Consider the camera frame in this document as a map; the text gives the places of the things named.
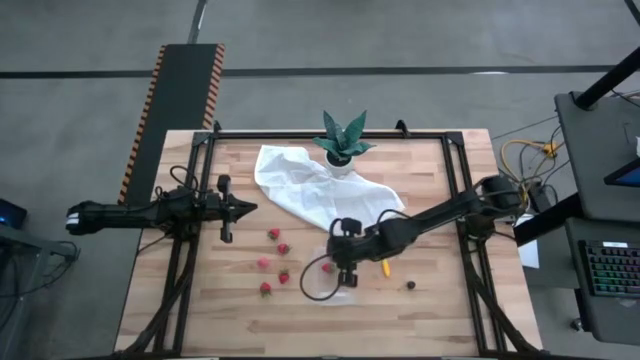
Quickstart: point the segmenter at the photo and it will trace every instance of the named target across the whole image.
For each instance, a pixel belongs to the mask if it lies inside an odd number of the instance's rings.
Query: concrete floor
[[[0,1],[0,71],[150,69],[158,47],[184,43],[195,0]],[[225,68],[614,64],[638,46],[622,0],[216,0],[199,42],[224,42]],[[601,74],[223,79],[227,129],[317,128],[321,111],[371,128],[488,128],[492,135],[554,114],[553,95]],[[82,258],[36,294],[24,359],[107,354],[139,231],[73,238],[66,209],[116,200],[148,79],[0,80],[0,197],[30,211],[26,229],[73,240]],[[633,76],[618,90],[640,89]],[[557,121],[502,137],[547,140]],[[515,154],[509,160],[515,164]],[[559,161],[566,159],[562,152]],[[575,191],[569,166],[550,181]],[[637,347],[573,333],[571,292],[531,286],[546,349],[636,359]]]

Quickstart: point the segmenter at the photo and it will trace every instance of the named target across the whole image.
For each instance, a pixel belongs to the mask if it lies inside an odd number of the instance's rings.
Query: white paper
[[[533,216],[524,214],[516,221],[516,226],[522,224],[525,221],[529,221]],[[518,248],[520,254],[520,262],[522,266],[540,269],[540,259],[538,258],[538,240],[532,240]]]
[[[271,201],[327,231],[337,218],[359,220],[365,228],[375,224],[383,210],[404,209],[391,188],[355,171],[336,179],[302,147],[263,145],[254,176]]]

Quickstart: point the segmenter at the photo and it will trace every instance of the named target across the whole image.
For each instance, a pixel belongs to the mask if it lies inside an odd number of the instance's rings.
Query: butcher block tabletop
[[[488,131],[461,131],[473,181],[497,174]],[[167,132],[156,185],[165,190],[176,187],[169,169],[173,165],[186,166],[193,133]],[[365,179],[395,190],[406,206],[405,213],[417,214],[450,198],[439,140],[367,141],[377,146],[355,159],[355,170]],[[232,244],[220,241],[221,222],[204,223],[183,356],[478,353],[458,238],[452,224],[421,235],[402,254],[390,258],[389,278],[383,275],[380,263],[359,263],[358,287],[347,290],[351,305],[327,306],[305,298],[298,286],[300,273],[314,251],[326,246],[327,233],[271,202],[256,185],[254,168],[262,145],[301,146],[313,160],[324,164],[323,150],[310,140],[216,140],[210,186],[215,187],[219,175],[228,174],[236,198],[256,203],[258,209],[232,225]],[[452,151],[458,186],[463,189],[454,147]],[[281,230],[279,242],[291,245],[288,254],[278,254],[277,243],[267,237],[271,228]],[[509,227],[500,230],[510,233]],[[144,230],[139,246],[162,235],[160,230]],[[171,239],[163,240],[137,257],[116,350],[130,345],[160,306],[171,244]],[[487,242],[487,251],[500,306],[525,338],[540,347],[515,242],[495,235]],[[268,268],[257,265],[261,257],[270,260]],[[278,273],[284,268],[291,278],[280,284]],[[416,283],[414,290],[406,288],[407,281]],[[271,296],[260,296],[263,282],[271,284]],[[173,339],[177,307],[174,306],[169,321],[168,346]],[[484,307],[483,321],[491,348],[493,336]]]

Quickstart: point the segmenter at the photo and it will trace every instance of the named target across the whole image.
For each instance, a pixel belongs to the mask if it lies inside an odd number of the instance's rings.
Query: strawberry
[[[286,255],[289,251],[291,251],[291,246],[287,244],[278,245],[278,254]]]
[[[269,237],[269,239],[276,241],[278,240],[278,238],[280,237],[280,229],[275,228],[275,229],[271,229],[267,232],[267,236]]]
[[[278,275],[278,280],[280,280],[280,284],[284,284],[289,281],[289,270],[282,269],[280,270],[280,274]]]
[[[271,285],[269,283],[264,282],[260,285],[260,295],[262,297],[267,297],[271,295]]]
[[[260,269],[266,269],[269,267],[269,259],[267,259],[266,257],[261,257],[260,259],[258,259],[258,267]]]
[[[322,265],[322,271],[326,272],[327,274],[332,274],[334,271],[336,271],[336,267],[335,265],[333,265],[333,263],[326,263]]]

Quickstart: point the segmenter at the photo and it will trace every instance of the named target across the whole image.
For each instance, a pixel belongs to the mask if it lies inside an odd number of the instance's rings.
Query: hazard stripe tape
[[[158,74],[160,67],[162,66],[162,59],[164,58],[164,51],[166,46],[160,47],[160,52],[156,59],[156,66],[151,74],[151,83],[149,84],[149,92],[142,108],[142,115],[138,122],[138,129],[136,130],[136,137],[133,140],[133,146],[131,147],[131,153],[129,155],[129,162],[124,172],[124,178],[122,179],[122,186],[120,187],[120,194],[118,195],[118,204],[124,204],[127,196],[127,190],[129,189],[129,182],[131,181],[131,174],[133,173],[133,165],[135,164],[136,157],[138,156],[138,149],[140,146],[140,140],[142,140],[142,134],[144,133],[145,125],[147,124],[147,117],[149,116],[149,109],[151,108],[151,101],[153,100],[153,91],[156,88],[158,82]]]
[[[202,128],[206,130],[213,129],[213,113],[216,110],[216,104],[218,103],[218,91],[220,90],[220,75],[222,74],[224,50],[224,45],[218,44],[216,46],[213,68],[211,69],[211,79],[209,81],[209,93],[207,94],[207,101],[204,105],[204,114],[202,119]]]

